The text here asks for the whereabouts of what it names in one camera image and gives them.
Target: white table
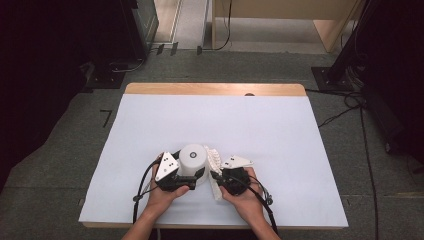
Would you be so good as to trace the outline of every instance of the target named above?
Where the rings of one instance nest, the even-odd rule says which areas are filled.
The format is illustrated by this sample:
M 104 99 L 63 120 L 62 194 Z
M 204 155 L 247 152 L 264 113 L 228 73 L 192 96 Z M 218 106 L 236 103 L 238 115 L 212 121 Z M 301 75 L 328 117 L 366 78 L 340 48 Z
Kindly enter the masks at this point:
M 132 198 L 147 166 L 159 153 L 190 143 L 216 148 L 221 158 L 253 160 L 273 196 L 278 228 L 348 226 L 309 99 L 297 84 L 130 84 L 79 221 L 87 227 L 129 227 Z M 232 205 L 214 200 L 205 181 L 175 200 L 156 227 L 248 226 Z

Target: black wire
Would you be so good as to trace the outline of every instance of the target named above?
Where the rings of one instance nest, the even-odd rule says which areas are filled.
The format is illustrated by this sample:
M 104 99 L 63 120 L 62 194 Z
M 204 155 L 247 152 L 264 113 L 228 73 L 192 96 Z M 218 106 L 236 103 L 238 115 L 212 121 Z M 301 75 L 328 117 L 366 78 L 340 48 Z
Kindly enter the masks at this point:
M 322 94 L 331 94 L 331 93 L 328 93 L 328 92 L 320 92 L 318 90 L 310 90 L 310 91 L 322 93 Z M 351 92 L 351 93 L 343 94 L 343 95 L 345 96 L 344 103 L 347 107 L 349 107 L 349 109 L 345 110 L 344 112 L 342 112 L 342 113 L 340 113 L 337 116 L 334 116 L 332 118 L 336 119 L 336 118 L 340 117 L 341 115 L 343 115 L 344 113 L 349 112 L 350 110 L 359 108 L 359 112 L 360 112 L 360 116 L 361 116 L 362 134 L 363 134 L 363 137 L 364 137 L 365 155 L 366 155 L 366 158 L 367 158 L 368 172 L 369 172 L 370 179 L 371 179 L 371 187 L 372 187 L 373 200 L 374 200 L 375 240 L 378 240 L 379 239 L 379 231 L 378 231 L 379 218 L 378 218 L 377 190 L 376 190 L 376 187 L 375 187 L 374 174 L 373 174 L 372 167 L 371 167 L 371 160 L 370 160 L 370 154 L 369 154 L 369 148 L 368 148 L 368 138 L 367 138 L 365 123 L 364 123 L 363 110 L 365 109 L 365 104 L 364 104 L 364 102 L 361 102 L 357 99 L 357 97 L 362 97 L 360 95 L 360 93 L 358 93 L 358 92 Z M 352 105 L 348 104 L 347 99 L 349 97 L 355 99 L 355 101 L 357 102 L 357 105 L 352 106 Z
M 375 239 L 378 240 L 379 239 L 379 234 L 378 234 L 378 222 L 379 222 L 379 220 L 378 220 L 377 191 L 376 191 L 376 188 L 375 188 L 374 174 L 372 172 L 372 167 L 371 167 L 370 154 L 369 154 L 369 149 L 368 149 L 367 133 L 366 133 L 366 130 L 365 130 L 364 114 L 363 114 L 362 107 L 360 108 L 360 113 L 361 113 L 362 134 L 364 136 L 365 154 L 366 154 L 366 157 L 367 157 L 368 171 L 369 171 L 369 174 L 370 174 L 371 186 L 372 186 L 372 195 L 373 195 L 373 199 L 374 199 Z
M 348 112 L 350 112 L 350 111 L 352 111 L 352 110 L 354 110 L 354 109 L 357 109 L 358 107 L 356 107 L 356 108 L 348 108 L 347 110 L 345 110 L 345 111 L 343 111 L 343 112 L 341 112 L 341 113 L 337 114 L 336 116 L 332 116 L 332 117 L 330 117 L 330 118 L 327 118 L 327 119 L 326 119 L 323 123 L 321 123 L 321 124 L 318 126 L 318 128 L 320 128 L 320 127 L 322 127 L 322 126 L 325 126 L 325 125 L 327 125 L 327 124 L 331 123 L 332 121 L 334 121 L 334 120 L 336 120 L 337 118 L 341 117 L 343 114 L 348 113 Z
M 258 182 L 258 184 L 259 184 L 259 186 L 263 189 L 263 191 L 264 191 L 264 196 L 265 196 L 265 201 L 266 201 L 266 203 L 268 204 L 268 205 L 271 205 L 272 204 L 272 195 L 270 195 L 269 194 L 269 192 L 268 192 L 268 189 L 266 189 L 265 187 L 264 187 L 264 185 L 257 179 L 257 178 L 255 178 L 255 177 L 252 177 L 252 176 L 250 176 L 249 175 L 249 177 L 250 178 L 252 178 L 252 179 L 254 179 L 255 181 L 257 181 Z
M 231 178 L 233 180 L 236 180 L 241 185 L 247 187 L 247 189 L 249 189 L 253 194 L 255 194 L 256 198 L 259 200 L 259 202 L 262 204 L 262 206 L 264 206 L 265 210 L 268 213 L 269 220 L 271 221 L 272 229 L 278 235 L 278 229 L 277 229 L 277 224 L 275 223 L 274 213 L 272 212 L 271 208 L 268 206 L 268 203 L 262 198 L 262 196 L 258 192 L 256 192 L 252 187 L 250 187 L 249 185 L 247 185 L 246 183 L 244 183 L 240 179 L 235 178 L 235 177 L 230 176 L 230 175 L 227 175 L 227 174 L 224 174 L 224 173 L 222 174 L 222 176 L 225 176 L 225 177 Z
M 158 164 L 159 162 L 160 162 L 160 160 L 155 160 L 147 167 L 146 171 L 144 172 L 143 178 L 141 179 L 140 186 L 138 187 L 137 195 L 133 198 L 133 200 L 135 202 L 134 203 L 134 211 L 133 211 L 133 224 L 135 223 L 135 221 L 137 221 L 138 204 L 139 204 L 140 200 L 143 198 L 143 195 L 145 193 L 147 193 L 147 192 L 145 192 L 145 193 L 141 194 L 141 189 L 143 189 L 144 180 L 146 179 L 147 173 L 153 167 L 153 165 Z
M 225 46 L 227 46 L 227 43 L 230 40 L 230 36 L 231 36 L 231 7 L 232 7 L 232 5 L 233 5 L 233 0 L 230 1 L 230 9 L 228 11 L 228 36 L 227 36 L 227 40 L 225 41 L 225 43 L 222 47 L 214 49 L 215 51 L 219 51 L 219 50 L 223 49 Z
M 322 94 L 328 94 L 328 95 L 335 95 L 335 96 L 343 96 L 344 97 L 344 104 L 348 107 L 348 109 L 344 110 L 343 112 L 332 116 L 330 118 L 327 118 L 323 123 L 321 123 L 320 125 L 318 125 L 318 128 L 325 126 L 329 123 L 331 123 L 332 121 L 336 120 L 337 118 L 341 117 L 342 115 L 354 110 L 354 109 L 358 109 L 358 108 L 362 108 L 365 107 L 364 103 L 362 101 L 360 101 L 358 98 L 361 97 L 362 98 L 362 94 L 360 92 L 350 92 L 350 93 L 339 93 L 339 92 L 320 92 L 319 90 L 312 90 L 312 89 L 305 89 L 308 92 L 315 92 L 315 93 L 322 93 Z M 354 99 L 356 102 L 356 105 L 352 106 L 349 104 L 348 99 Z

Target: wooden board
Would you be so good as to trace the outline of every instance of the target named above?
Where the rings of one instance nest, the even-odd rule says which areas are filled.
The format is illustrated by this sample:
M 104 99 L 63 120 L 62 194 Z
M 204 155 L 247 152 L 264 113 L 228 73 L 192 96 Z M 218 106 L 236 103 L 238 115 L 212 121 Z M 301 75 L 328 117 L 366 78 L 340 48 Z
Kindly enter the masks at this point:
M 130 83 L 127 94 L 306 96 L 300 84 Z
M 155 42 L 172 42 L 181 0 L 155 0 L 159 27 L 156 31 Z

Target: hand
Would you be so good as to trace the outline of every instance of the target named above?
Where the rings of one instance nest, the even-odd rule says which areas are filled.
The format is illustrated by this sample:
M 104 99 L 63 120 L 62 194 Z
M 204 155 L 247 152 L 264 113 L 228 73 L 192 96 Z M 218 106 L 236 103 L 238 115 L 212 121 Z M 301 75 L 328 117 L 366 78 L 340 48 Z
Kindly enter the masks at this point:
M 153 217 L 157 219 L 160 217 L 171 205 L 174 199 L 181 197 L 189 191 L 188 186 L 182 186 L 173 192 L 162 191 L 154 181 L 158 165 L 155 164 L 152 168 L 152 178 L 150 180 L 150 189 L 153 189 L 149 193 L 149 200 L 142 214 L 145 212 L 153 214 Z
M 254 177 L 252 179 L 257 179 L 253 168 L 244 168 L 244 170 L 249 176 Z M 250 187 L 262 196 L 262 189 L 258 182 L 251 181 Z M 280 239 L 265 220 L 262 204 L 252 191 L 248 189 L 241 195 L 233 196 L 224 187 L 219 188 L 222 197 L 234 205 L 240 217 L 249 224 L 258 239 Z
M 249 176 L 256 178 L 256 174 L 253 168 L 248 167 L 244 168 L 244 170 L 247 171 Z M 259 187 L 257 182 L 251 182 L 250 187 L 259 193 L 259 195 L 262 195 L 262 189 Z M 234 205 L 240 217 L 243 218 L 244 221 L 246 221 L 249 225 L 252 221 L 264 217 L 262 204 L 256 198 L 255 194 L 249 189 L 238 196 L 231 195 L 222 186 L 220 189 L 222 192 L 222 197 Z

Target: finger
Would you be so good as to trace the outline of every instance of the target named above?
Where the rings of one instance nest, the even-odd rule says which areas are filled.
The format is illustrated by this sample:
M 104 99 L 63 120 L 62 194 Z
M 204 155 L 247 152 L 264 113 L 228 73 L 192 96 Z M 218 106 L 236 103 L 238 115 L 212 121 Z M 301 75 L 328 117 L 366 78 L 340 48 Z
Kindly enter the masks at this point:
M 245 167 L 244 170 L 247 172 L 247 174 L 249 174 L 249 176 L 256 178 L 255 170 L 253 170 L 252 167 Z
M 227 200 L 227 201 L 229 201 L 229 202 L 232 202 L 232 195 L 227 191 L 227 189 L 225 189 L 223 186 L 219 186 L 219 190 L 221 190 L 221 193 L 222 193 L 222 198 L 223 199 L 225 199 L 225 200 Z

